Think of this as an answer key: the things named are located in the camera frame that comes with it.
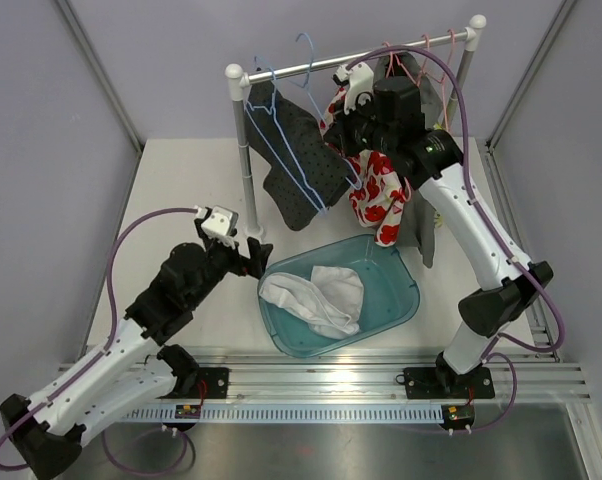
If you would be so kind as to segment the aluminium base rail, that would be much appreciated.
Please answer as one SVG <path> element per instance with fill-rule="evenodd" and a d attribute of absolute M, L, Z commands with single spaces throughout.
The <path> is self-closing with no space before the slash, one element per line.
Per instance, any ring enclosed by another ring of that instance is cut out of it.
<path fill-rule="evenodd" d="M 189 347 L 203 366 L 230 370 L 231 403 L 391 403 L 405 398 L 396 377 L 406 367 L 434 364 L 433 354 L 401 349 L 345 349 L 297 359 L 278 351 Z M 520 403 L 589 403 L 590 389 L 577 363 L 542 354 L 508 352 L 518 378 Z"/>

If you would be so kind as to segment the dark grey dotted skirt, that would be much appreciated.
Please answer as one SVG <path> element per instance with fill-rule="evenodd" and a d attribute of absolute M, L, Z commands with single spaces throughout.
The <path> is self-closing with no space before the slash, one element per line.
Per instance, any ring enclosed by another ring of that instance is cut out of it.
<path fill-rule="evenodd" d="M 323 141 L 315 117 L 271 82 L 251 87 L 244 111 L 250 147 L 269 165 L 264 190 L 292 231 L 334 206 L 350 185 L 350 169 Z"/>

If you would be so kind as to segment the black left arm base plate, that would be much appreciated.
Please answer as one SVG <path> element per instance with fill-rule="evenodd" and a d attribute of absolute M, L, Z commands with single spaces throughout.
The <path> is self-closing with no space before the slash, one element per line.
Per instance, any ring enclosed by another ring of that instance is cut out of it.
<path fill-rule="evenodd" d="M 226 399 L 230 370 L 226 367 L 199 367 L 179 379 L 171 392 L 172 398 Z"/>

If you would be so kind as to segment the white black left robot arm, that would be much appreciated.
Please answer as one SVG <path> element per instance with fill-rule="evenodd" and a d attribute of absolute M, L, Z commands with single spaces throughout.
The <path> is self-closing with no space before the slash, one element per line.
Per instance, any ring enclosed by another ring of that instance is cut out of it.
<path fill-rule="evenodd" d="M 226 275 L 263 276 L 272 245 L 250 237 L 247 246 L 243 256 L 232 238 L 177 245 L 104 341 L 44 388 L 1 403 L 7 438 L 36 478 L 64 473 L 122 415 L 196 385 L 196 361 L 168 341 Z"/>

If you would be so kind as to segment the white skirt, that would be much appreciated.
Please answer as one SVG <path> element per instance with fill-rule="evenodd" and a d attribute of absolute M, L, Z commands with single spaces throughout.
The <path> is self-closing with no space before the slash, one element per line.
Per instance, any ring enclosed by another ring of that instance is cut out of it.
<path fill-rule="evenodd" d="M 259 287 L 267 303 L 304 321 L 314 333 L 343 340 L 360 332 L 365 287 L 350 268 L 314 266 L 309 280 L 280 272 Z"/>

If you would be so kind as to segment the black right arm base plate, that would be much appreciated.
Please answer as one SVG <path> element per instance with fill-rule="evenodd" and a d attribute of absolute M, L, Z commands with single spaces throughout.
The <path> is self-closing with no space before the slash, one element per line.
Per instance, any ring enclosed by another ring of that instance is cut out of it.
<path fill-rule="evenodd" d="M 491 372 L 486 367 L 476 367 L 463 375 L 439 367 L 406 367 L 395 381 L 411 400 L 495 398 Z"/>

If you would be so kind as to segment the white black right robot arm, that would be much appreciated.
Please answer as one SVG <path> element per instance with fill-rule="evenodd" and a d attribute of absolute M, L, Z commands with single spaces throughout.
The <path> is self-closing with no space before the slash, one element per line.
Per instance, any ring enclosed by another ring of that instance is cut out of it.
<path fill-rule="evenodd" d="M 535 263 L 487 207 L 469 170 L 468 147 L 427 127 L 418 87 L 406 76 L 342 81 L 326 140 L 348 156 L 363 150 L 388 157 L 392 169 L 439 212 L 461 246 L 479 288 L 461 299 L 462 323 L 433 368 L 446 396 L 470 386 L 509 324 L 553 278 Z"/>

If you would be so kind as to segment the silver clothes rack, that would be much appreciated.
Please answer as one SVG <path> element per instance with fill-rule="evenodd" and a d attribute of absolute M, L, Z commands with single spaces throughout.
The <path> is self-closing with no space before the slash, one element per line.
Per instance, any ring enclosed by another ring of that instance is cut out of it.
<path fill-rule="evenodd" d="M 457 32 L 452 31 L 446 35 L 430 37 L 430 50 L 427 52 L 430 52 L 431 49 L 436 46 L 447 44 L 452 45 L 459 42 L 463 44 L 462 61 L 457 72 L 452 75 L 452 78 L 456 80 L 459 85 L 463 85 L 465 82 L 465 77 L 467 76 L 470 63 L 472 61 L 472 54 L 478 48 L 478 44 L 486 24 L 487 18 L 482 14 L 477 14 L 470 19 L 467 26 L 463 27 Z M 312 66 L 312 73 L 331 68 L 337 69 L 342 64 L 357 64 L 365 59 L 377 58 L 379 56 L 389 55 L 390 53 L 398 53 L 408 49 L 421 47 L 424 48 L 424 46 L 425 41 L 420 39 L 409 43 L 390 45 L 388 47 L 375 50 L 333 56 L 320 60 L 315 58 Z M 280 69 L 270 69 L 264 73 L 246 72 L 241 65 L 236 63 L 229 64 L 225 68 L 225 77 L 227 79 L 230 100 L 233 108 L 236 140 L 239 152 L 239 163 L 241 168 L 244 210 L 246 215 L 246 220 L 244 221 L 244 230 L 246 232 L 250 232 L 253 236 L 258 237 L 259 239 L 265 236 L 265 229 L 259 223 L 257 214 L 252 166 L 249 153 L 249 142 L 247 139 L 244 119 L 244 90 L 258 83 L 270 80 L 278 81 L 299 75 L 303 76 L 306 66 L 307 62 Z"/>

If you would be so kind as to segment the red poppy print skirt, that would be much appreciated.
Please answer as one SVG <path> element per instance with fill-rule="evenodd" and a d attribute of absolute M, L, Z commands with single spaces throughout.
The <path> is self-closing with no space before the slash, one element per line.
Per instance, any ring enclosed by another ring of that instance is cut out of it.
<path fill-rule="evenodd" d="M 406 201 L 411 191 L 401 182 L 392 168 L 390 159 L 378 151 L 363 150 L 354 156 L 345 156 L 340 143 L 328 146 L 346 158 L 353 167 L 359 182 L 351 187 L 348 199 L 363 227 L 374 228 L 374 241 L 381 247 L 393 246 L 400 229 Z"/>

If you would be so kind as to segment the teal plastic basin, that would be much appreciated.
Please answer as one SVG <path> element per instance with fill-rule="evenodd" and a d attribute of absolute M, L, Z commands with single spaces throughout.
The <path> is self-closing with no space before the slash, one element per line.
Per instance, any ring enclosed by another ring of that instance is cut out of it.
<path fill-rule="evenodd" d="M 273 273 L 290 273 L 309 280 L 314 266 L 354 270 L 364 287 L 360 332 L 343 340 L 322 337 L 308 325 L 259 296 L 264 325 L 275 346 L 295 358 L 310 358 L 354 344 L 410 320 L 420 304 L 420 292 L 399 250 L 381 247 L 370 234 L 358 235 L 310 250 L 271 265 L 258 284 Z"/>

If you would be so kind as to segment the lemon print skirt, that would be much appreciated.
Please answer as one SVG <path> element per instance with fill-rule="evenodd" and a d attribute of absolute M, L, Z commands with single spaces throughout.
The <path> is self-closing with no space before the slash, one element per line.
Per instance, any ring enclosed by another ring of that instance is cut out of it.
<path fill-rule="evenodd" d="M 434 126 L 433 126 L 433 128 L 434 128 L 435 130 L 443 130 L 443 131 L 445 131 L 445 132 L 447 132 L 447 133 L 449 133 L 449 132 L 450 132 L 450 128 L 449 128 L 449 125 L 448 125 L 448 123 L 447 123 L 447 121 L 446 121 L 446 120 L 444 120 L 444 121 L 443 121 L 443 122 L 441 122 L 441 123 L 435 123 L 435 124 L 434 124 Z M 436 211 L 434 212 L 434 227 L 435 227 L 436 229 L 439 229 L 439 228 L 441 228 L 443 225 L 444 225 L 444 220 L 443 220 L 443 217 L 441 216 L 440 212 L 439 212 L 438 210 L 436 210 Z"/>

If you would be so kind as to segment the pink hanger with poppy skirt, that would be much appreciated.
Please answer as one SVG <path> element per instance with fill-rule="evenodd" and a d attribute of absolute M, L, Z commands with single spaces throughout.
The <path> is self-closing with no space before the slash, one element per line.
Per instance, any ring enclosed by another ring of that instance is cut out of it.
<path fill-rule="evenodd" d="M 385 71 L 385 77 L 408 76 L 410 72 L 403 64 L 401 57 L 398 54 L 390 53 Z"/>

